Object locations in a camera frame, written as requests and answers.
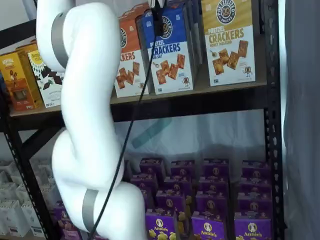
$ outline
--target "black cable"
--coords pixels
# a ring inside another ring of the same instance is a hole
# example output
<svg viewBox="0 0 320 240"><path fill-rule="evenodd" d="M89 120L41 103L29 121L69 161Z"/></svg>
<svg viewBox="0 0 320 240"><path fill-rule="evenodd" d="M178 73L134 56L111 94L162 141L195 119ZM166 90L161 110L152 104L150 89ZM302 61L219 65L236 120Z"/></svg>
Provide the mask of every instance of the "black cable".
<svg viewBox="0 0 320 240"><path fill-rule="evenodd" d="M150 71L151 71L151 65L152 65L152 61L153 61L153 58L154 58L154 51L155 51L155 46L156 46L156 39L157 39L157 35L154 34L154 41L153 41L153 46L152 46L152 50L151 50L151 58L150 58L150 62L149 62L149 66L148 66L148 70L146 72L146 79L145 79L145 82L144 82L144 86L143 86L143 89L142 89L142 92L141 92L141 95L139 97L139 100L137 102L137 104L134 106L134 110L133 110L133 114L132 114L132 117L131 117L131 122L130 122L130 125L129 125L129 128L128 128L128 131L126 132L126 136L125 136L125 139L124 139L124 144L122 146L122 150L121 150L121 154L120 154L120 157L119 157L119 160L118 160L118 163L116 165L116 169L115 169L115 174L114 174L114 177L113 177L113 180L112 180L112 183L111 183L111 186L110 186L110 189L109 189L109 192L108 192L108 195L106 196L106 199L104 201L104 204L102 206L102 209L100 211L100 214L92 228L92 230L90 231L90 234L89 234L89 237L88 237L88 240L92 240L93 237L94 237L94 234L96 232L96 229L97 229L97 226L101 220L101 217L106 209L106 206L107 206L107 203L109 201L109 198L110 198L110 195L111 195L111 192L115 186L115 183L116 183L116 179L117 179L117 176L118 176L118 173L119 173L119 170L120 170L120 166L121 166L121 162L122 162L122 158L124 156L124 153L125 153L125 150L126 150L126 147L127 147L127 143L128 143L128 140L129 140L129 135L130 135L130 132L131 132L131 129L132 129L132 126L134 124L134 121L136 119L136 116L138 115L139 113L139 106L140 106L140 103L141 103L141 100L142 100L142 97L144 96L144 93L145 93L145 90L146 90L146 87L147 87L147 83L148 83L148 80L149 80L149 76L150 76Z"/></svg>

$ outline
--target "black metal shelving unit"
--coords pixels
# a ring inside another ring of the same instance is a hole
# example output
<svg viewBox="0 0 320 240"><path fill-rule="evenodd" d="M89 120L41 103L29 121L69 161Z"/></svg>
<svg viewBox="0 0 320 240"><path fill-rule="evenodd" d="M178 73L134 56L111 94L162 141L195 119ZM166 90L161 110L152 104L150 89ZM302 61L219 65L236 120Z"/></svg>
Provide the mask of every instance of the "black metal shelving unit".
<svg viewBox="0 0 320 240"><path fill-rule="evenodd" d="M264 68L257 82L209 87L205 66L200 69L194 91L145 96L138 120L210 113L263 109L266 160L271 165L273 201L273 239L285 239L283 161L280 102L278 0L264 0ZM0 49L34 36L35 20L0 31ZM137 97L111 99L115 122L129 121ZM0 94L0 131L4 133L13 159L32 200L48 240L59 239L38 183L30 158L64 126L59 107L14 112ZM37 130L22 142L18 131Z"/></svg>

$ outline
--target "cracker image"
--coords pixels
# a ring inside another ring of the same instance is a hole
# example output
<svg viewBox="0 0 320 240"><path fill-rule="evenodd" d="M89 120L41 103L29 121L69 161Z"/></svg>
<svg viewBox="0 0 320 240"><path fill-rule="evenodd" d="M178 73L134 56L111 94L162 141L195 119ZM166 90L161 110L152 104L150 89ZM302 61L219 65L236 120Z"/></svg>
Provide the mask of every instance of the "cracker image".
<svg viewBox="0 0 320 240"><path fill-rule="evenodd" d="M219 75L225 72L224 65L222 63L221 58L213 60L212 63L213 63L213 67L216 75Z"/></svg>
<svg viewBox="0 0 320 240"><path fill-rule="evenodd" d="M126 81L128 77L126 69L124 67L120 68L119 73L122 76L123 81Z"/></svg>
<svg viewBox="0 0 320 240"><path fill-rule="evenodd" d="M234 51L232 51L230 54L229 62L227 64L227 66L229 68L235 70L237 67L237 64L238 64L238 60L239 60L239 55L237 53L235 53Z"/></svg>
<svg viewBox="0 0 320 240"><path fill-rule="evenodd" d="M116 81L118 83L119 89L124 89L126 87L121 75L116 77Z"/></svg>
<svg viewBox="0 0 320 240"><path fill-rule="evenodd" d="M134 61L132 63L132 72L134 73L134 75L139 76L140 73L140 63Z"/></svg>
<svg viewBox="0 0 320 240"><path fill-rule="evenodd" d="M165 72L162 69L156 71L156 77L158 78L159 84L165 84L167 82Z"/></svg>
<svg viewBox="0 0 320 240"><path fill-rule="evenodd" d="M126 81L129 84L133 85L134 84L134 78L135 78L135 74L132 71L128 70Z"/></svg>
<svg viewBox="0 0 320 240"><path fill-rule="evenodd" d="M182 54L178 54L177 60L176 60L176 65L178 66L178 68L180 69L184 69L185 68L185 55Z"/></svg>
<svg viewBox="0 0 320 240"><path fill-rule="evenodd" d="M245 58L247 56L248 44L248 41L240 40L238 49L239 57Z"/></svg>
<svg viewBox="0 0 320 240"><path fill-rule="evenodd" d="M176 80L177 78L177 73L178 73L178 67L176 64L171 64L171 67L170 67L170 71L169 71L169 77L172 78L173 80Z"/></svg>
<svg viewBox="0 0 320 240"><path fill-rule="evenodd" d="M222 49L220 52L219 52L219 56L220 56L220 59L222 60L222 64L225 65L229 62L229 54L228 54L228 51L227 49Z"/></svg>
<svg viewBox="0 0 320 240"><path fill-rule="evenodd" d="M168 60L165 60L161 63L161 68L164 72L164 75L168 75L170 71Z"/></svg>

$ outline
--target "yellow cracker box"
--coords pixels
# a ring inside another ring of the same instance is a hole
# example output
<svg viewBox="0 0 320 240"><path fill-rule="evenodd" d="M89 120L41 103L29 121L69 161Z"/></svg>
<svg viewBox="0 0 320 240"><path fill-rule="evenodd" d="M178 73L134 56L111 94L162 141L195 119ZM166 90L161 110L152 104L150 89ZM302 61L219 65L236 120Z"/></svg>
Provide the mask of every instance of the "yellow cracker box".
<svg viewBox="0 0 320 240"><path fill-rule="evenodd" d="M256 80L251 0L201 0L210 85Z"/></svg>
<svg viewBox="0 0 320 240"><path fill-rule="evenodd" d="M0 71L16 111L42 106L28 55L23 48L0 56Z"/></svg>

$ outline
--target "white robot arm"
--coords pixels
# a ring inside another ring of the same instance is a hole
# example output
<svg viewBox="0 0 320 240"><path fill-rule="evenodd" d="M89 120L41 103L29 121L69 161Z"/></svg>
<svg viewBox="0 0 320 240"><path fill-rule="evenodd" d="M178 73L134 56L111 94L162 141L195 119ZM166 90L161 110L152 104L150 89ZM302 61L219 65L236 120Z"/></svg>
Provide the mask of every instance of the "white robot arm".
<svg viewBox="0 0 320 240"><path fill-rule="evenodd" d="M110 111L119 67L119 22L103 3L75 6L74 0L38 0L36 38L44 62L65 72L61 110L66 130L52 153L52 169L73 224L90 232L97 221L120 157ZM96 229L110 240L146 240L141 191L121 182Z"/></svg>

